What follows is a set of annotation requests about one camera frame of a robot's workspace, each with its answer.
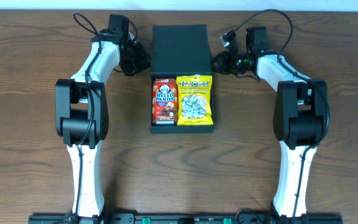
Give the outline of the black gift box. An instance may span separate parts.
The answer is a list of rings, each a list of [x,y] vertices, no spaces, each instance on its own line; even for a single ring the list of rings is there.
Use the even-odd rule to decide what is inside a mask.
[[[151,80],[190,75],[213,76],[207,28],[205,25],[154,26],[152,41]],[[214,123],[213,84],[211,109]],[[151,109],[150,132],[152,134],[211,133],[209,126],[153,125]]]

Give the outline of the yellow candy bag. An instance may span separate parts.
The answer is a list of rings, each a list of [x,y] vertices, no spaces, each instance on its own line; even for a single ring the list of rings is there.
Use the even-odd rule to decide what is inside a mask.
[[[177,77],[178,126],[213,125],[211,109],[211,75]]]

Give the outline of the red Hello Panda box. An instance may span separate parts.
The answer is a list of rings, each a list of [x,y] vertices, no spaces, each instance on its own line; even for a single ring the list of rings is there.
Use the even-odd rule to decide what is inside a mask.
[[[174,125],[178,120],[178,88],[174,78],[158,78],[152,87],[152,124]]]

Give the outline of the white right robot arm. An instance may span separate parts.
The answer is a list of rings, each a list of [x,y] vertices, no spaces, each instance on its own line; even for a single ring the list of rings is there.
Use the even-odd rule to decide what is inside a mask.
[[[278,222],[304,223],[311,162],[329,127],[326,82],[301,74],[280,51],[271,50],[265,27],[246,30],[246,52],[238,51],[234,30],[223,34],[221,42],[225,51],[211,61],[219,73],[265,80],[276,92],[273,131],[281,162],[273,212]]]

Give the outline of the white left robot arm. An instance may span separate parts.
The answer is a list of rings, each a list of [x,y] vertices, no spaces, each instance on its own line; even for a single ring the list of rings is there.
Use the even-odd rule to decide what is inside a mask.
[[[150,66],[150,55],[129,29],[126,16],[111,14],[108,27],[86,30],[94,36],[91,52],[69,79],[55,84],[57,134],[67,145],[73,168],[74,201],[67,221],[100,220],[104,208],[100,155],[109,129],[105,84],[116,67],[132,77]]]

